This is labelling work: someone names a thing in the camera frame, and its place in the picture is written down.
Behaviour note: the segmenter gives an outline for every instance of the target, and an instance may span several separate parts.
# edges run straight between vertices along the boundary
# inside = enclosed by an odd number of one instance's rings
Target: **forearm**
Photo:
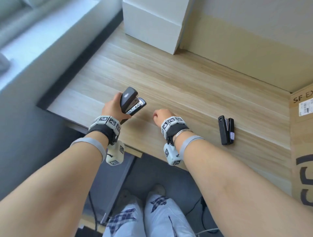
[[[191,135],[179,135],[177,150]],[[311,234],[311,212],[228,152],[196,140],[184,162],[225,236]]]
[[[102,143],[100,132],[87,135]],[[73,236],[102,155],[79,142],[37,170],[0,202],[0,229],[5,236]]]

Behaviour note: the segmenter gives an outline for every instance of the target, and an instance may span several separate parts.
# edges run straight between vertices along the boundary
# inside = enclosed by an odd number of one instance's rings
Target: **white sticker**
[[[229,133],[229,136],[230,136],[230,139],[231,139],[231,140],[235,140],[235,133],[230,132],[230,133]]]
[[[303,101],[299,104],[299,116],[313,113],[313,98]]]

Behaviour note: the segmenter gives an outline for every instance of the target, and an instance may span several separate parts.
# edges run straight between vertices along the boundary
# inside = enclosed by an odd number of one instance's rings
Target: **pants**
[[[171,198],[150,192],[144,213],[141,201],[132,196],[110,218],[103,237],[195,237],[185,215]]]

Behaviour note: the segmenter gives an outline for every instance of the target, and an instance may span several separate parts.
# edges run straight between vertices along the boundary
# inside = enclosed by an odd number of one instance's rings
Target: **gray elastic band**
[[[193,141],[195,141],[195,140],[199,140],[199,139],[204,140],[204,138],[203,138],[203,137],[200,137],[200,136],[191,136],[191,137],[187,138],[187,139],[183,142],[183,144],[182,144],[182,146],[181,146],[181,148],[180,148],[180,151],[179,151],[179,156],[182,158],[182,160],[184,160],[184,152],[185,152],[186,147],[187,147],[191,142],[193,142]]]
[[[98,150],[102,154],[102,161],[101,161],[101,163],[106,158],[106,151],[105,151],[105,149],[103,148],[102,144],[99,141],[97,141],[96,139],[93,139],[93,138],[78,138],[75,141],[73,141],[70,146],[73,146],[75,143],[78,143],[78,142],[87,142],[87,143],[90,143],[91,145],[94,145],[96,148],[98,148]]]

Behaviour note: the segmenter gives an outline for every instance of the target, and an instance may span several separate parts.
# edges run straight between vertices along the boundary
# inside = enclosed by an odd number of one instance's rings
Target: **fist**
[[[113,116],[119,122],[123,119],[130,119],[131,116],[129,114],[122,113],[120,101],[121,101],[122,93],[117,93],[113,100],[110,100],[108,103],[105,103],[101,115]]]
[[[176,116],[168,109],[157,109],[153,113],[153,120],[158,127],[161,127],[165,119],[168,119],[171,116]]]

